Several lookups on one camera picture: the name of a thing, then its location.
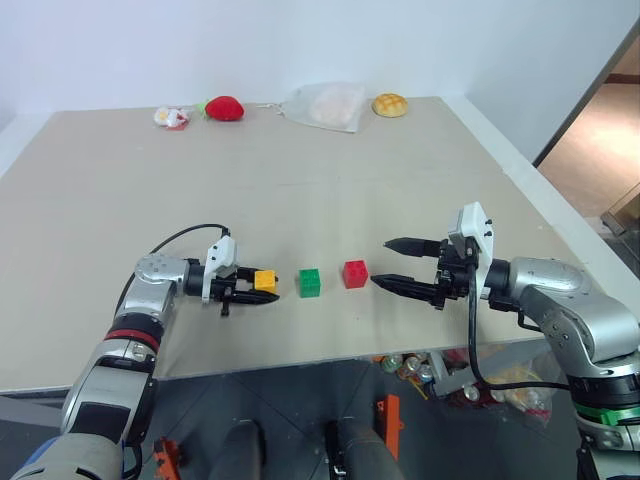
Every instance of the table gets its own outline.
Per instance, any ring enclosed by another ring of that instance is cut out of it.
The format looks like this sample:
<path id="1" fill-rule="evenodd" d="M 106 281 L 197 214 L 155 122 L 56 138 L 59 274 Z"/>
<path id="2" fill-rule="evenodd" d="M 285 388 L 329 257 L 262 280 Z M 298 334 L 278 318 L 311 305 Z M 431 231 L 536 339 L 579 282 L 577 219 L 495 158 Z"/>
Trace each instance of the table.
<path id="1" fill-rule="evenodd" d="M 183 227 L 228 225 L 244 266 L 274 268 L 281 299 L 203 307 L 183 299 L 156 374 L 192 376 L 466 343 L 465 301 L 443 312 L 371 282 L 346 290 L 340 270 L 433 281 L 435 260 L 382 247 L 400 236 L 446 237 L 478 200 L 493 218 L 495 256 L 554 257 L 570 249 L 440 98 L 410 100 L 398 119 L 365 112 L 344 134 L 247 106 L 237 123 L 195 118 L 157 128 L 153 109 L 59 112 L 0 178 L 0 391 L 70 385 L 109 328 L 139 257 Z M 165 252 L 200 257 L 218 232 Z M 319 268 L 322 294 L 295 278 Z M 479 309 L 480 342 L 537 338 L 515 316 Z"/>

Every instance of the floor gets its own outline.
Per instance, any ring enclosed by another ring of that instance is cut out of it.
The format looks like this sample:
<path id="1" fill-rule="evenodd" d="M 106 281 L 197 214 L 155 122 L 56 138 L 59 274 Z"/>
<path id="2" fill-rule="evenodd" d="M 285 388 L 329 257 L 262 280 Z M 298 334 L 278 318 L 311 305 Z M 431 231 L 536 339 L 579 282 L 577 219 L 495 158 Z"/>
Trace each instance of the floor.
<path id="1" fill-rule="evenodd" d="M 575 476 L 578 436 L 565 393 L 554 397 L 551 422 L 542 428 L 504 406 L 475 410 L 426 402 L 407 382 L 352 360 L 161 383 L 141 478 L 153 478 L 150 444 L 165 435 L 187 454 L 182 478 L 206 479 L 226 432 L 251 418 L 266 436 L 265 480 L 326 480 L 324 423 L 354 416 L 372 424 L 374 401 L 387 393 L 401 398 L 406 428 L 399 464 L 407 480 Z M 0 477 L 56 433 L 0 422 Z"/>
<path id="2" fill-rule="evenodd" d="M 602 85 L 539 169 L 583 217 L 607 211 L 640 183 L 640 85 Z"/>

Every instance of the strawberry plush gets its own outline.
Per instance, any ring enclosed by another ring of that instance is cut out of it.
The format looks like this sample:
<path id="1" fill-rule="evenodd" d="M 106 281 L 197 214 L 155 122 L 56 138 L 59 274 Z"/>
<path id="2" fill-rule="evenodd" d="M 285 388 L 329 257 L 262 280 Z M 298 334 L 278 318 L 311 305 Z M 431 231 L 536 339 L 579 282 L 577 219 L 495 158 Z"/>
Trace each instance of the strawberry plush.
<path id="1" fill-rule="evenodd" d="M 244 115 L 244 108 L 233 97 L 217 97 L 204 107 L 204 111 L 211 118 L 221 122 L 240 120 Z"/>

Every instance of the lego brick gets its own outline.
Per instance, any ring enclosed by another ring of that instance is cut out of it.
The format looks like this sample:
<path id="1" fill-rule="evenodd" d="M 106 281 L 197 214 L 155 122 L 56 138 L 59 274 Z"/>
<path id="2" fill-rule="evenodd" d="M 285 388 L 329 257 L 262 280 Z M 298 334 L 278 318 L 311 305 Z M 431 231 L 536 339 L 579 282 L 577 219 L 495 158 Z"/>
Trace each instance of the lego brick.
<path id="1" fill-rule="evenodd" d="M 273 270 L 258 270 L 253 279 L 253 288 L 275 294 L 276 272 Z"/>
<path id="2" fill-rule="evenodd" d="M 302 298 L 320 296 L 320 272 L 317 268 L 300 270 L 300 296 Z"/>
<path id="3" fill-rule="evenodd" d="M 347 288 L 361 288 L 367 283 L 369 278 L 369 272 L 364 260 L 354 260 L 344 263 L 344 270 L 342 270 L 342 278 L 344 279 L 344 285 Z"/>

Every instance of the doorway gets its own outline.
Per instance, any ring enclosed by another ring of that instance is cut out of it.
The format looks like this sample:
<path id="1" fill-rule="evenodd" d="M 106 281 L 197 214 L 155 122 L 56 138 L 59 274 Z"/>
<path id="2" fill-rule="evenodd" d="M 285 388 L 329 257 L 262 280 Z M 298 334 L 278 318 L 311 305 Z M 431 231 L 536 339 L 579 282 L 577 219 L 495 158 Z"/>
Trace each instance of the doorway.
<path id="1" fill-rule="evenodd" d="M 640 38 L 634 30 L 536 166 L 640 278 Z"/>

